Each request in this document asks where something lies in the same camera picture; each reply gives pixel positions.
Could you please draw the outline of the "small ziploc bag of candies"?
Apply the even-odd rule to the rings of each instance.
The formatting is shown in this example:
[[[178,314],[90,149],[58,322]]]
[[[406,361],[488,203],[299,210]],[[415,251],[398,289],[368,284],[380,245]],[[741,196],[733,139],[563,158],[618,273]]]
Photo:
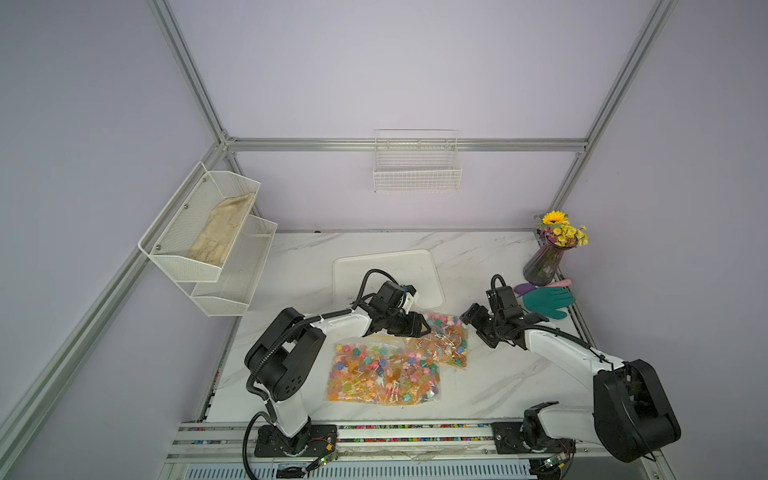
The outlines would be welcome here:
[[[469,331],[457,315],[425,312],[431,331],[416,340],[418,348],[437,363],[465,369],[468,363]]]

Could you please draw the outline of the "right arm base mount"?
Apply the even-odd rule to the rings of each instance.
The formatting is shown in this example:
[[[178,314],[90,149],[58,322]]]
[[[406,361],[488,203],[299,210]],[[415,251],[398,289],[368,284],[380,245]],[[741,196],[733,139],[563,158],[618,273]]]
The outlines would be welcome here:
[[[575,452],[575,441],[548,436],[538,414],[557,402],[544,402],[526,409],[519,421],[497,421],[491,424],[492,437],[498,454],[564,453]]]

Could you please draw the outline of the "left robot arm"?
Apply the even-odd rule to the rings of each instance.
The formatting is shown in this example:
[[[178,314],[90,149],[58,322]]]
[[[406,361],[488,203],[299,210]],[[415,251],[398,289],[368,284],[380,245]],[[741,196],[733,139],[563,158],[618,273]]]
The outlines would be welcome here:
[[[431,332],[425,317],[411,309],[412,285],[388,279],[378,291],[358,296],[345,309],[307,316],[293,307],[280,311],[244,358],[246,391],[261,398],[271,425],[288,440],[308,431],[310,417],[301,398],[323,345],[336,336],[363,338],[384,332],[420,338]]]

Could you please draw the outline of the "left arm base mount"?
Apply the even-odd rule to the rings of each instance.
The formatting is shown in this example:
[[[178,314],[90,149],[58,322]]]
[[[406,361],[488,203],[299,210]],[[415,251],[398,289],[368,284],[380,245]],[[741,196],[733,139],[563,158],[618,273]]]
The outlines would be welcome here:
[[[256,458],[320,457],[336,445],[338,426],[309,422],[295,436],[288,437],[278,427],[263,425],[257,430],[252,452]]]

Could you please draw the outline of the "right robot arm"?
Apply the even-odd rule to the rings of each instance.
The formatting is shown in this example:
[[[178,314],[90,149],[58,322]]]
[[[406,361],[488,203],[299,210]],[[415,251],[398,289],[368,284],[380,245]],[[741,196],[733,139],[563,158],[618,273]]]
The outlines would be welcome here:
[[[487,305],[472,304],[461,319],[487,346],[509,343],[533,352],[592,396],[585,407],[550,400],[526,409],[518,433],[523,449],[540,453],[586,442],[600,444],[615,459],[630,463],[653,457],[681,438],[672,405],[648,362],[606,354],[544,315],[526,311],[510,286],[493,287],[486,295]]]

